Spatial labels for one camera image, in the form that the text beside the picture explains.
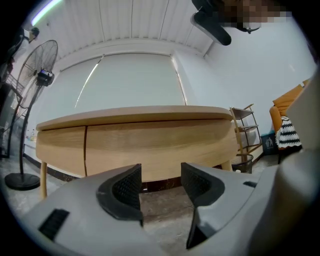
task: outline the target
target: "concrete floor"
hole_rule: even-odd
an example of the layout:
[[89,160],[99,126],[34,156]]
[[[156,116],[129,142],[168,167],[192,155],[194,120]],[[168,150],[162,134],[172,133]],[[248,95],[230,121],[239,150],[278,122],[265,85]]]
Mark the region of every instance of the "concrete floor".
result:
[[[262,157],[252,167],[252,175],[260,176],[266,167],[276,165],[277,162],[277,155]],[[24,171],[37,176],[40,173],[39,168],[26,159],[24,160]],[[40,202],[40,188],[29,191],[16,191],[8,188],[4,183],[4,177],[9,173],[16,172],[19,172],[17,157],[0,159],[2,192],[12,212],[20,218]],[[65,183],[48,174],[48,195]],[[150,238],[156,241],[169,255],[176,255],[186,250],[194,208],[183,187],[140,194],[140,202],[144,216],[144,230],[150,235]]]

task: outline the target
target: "white ceiling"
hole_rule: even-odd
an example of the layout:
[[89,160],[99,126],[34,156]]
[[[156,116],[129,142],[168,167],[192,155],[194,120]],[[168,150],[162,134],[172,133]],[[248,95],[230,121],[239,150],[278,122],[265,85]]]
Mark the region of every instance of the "white ceiling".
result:
[[58,42],[62,59],[118,39],[155,39],[206,52],[212,40],[190,23],[191,0],[63,0],[35,26],[38,43]]

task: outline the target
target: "wooden table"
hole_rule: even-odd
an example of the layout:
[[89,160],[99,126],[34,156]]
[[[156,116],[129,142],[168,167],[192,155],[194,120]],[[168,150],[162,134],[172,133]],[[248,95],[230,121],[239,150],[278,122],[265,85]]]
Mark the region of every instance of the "wooden table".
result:
[[122,107],[73,114],[37,125],[42,161],[41,195],[47,196],[47,163],[80,176],[142,164],[142,182],[180,177],[182,162],[222,165],[238,151],[229,110],[209,106]]

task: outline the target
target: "wastebasket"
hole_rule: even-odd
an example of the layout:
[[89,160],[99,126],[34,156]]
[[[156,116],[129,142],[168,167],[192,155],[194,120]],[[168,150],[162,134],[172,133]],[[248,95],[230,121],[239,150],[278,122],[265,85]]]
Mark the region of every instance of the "wastebasket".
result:
[[232,170],[240,170],[242,173],[252,174],[252,154],[237,154],[234,159],[231,160]]

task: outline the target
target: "fan motor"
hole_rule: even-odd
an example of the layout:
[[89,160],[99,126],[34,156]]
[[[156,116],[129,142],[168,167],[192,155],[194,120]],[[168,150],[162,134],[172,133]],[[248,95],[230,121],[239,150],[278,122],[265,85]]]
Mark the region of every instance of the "fan motor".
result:
[[55,79],[55,74],[53,74],[52,72],[46,70],[46,69],[42,69],[37,76],[37,83],[40,86],[49,86],[52,84],[52,82]]

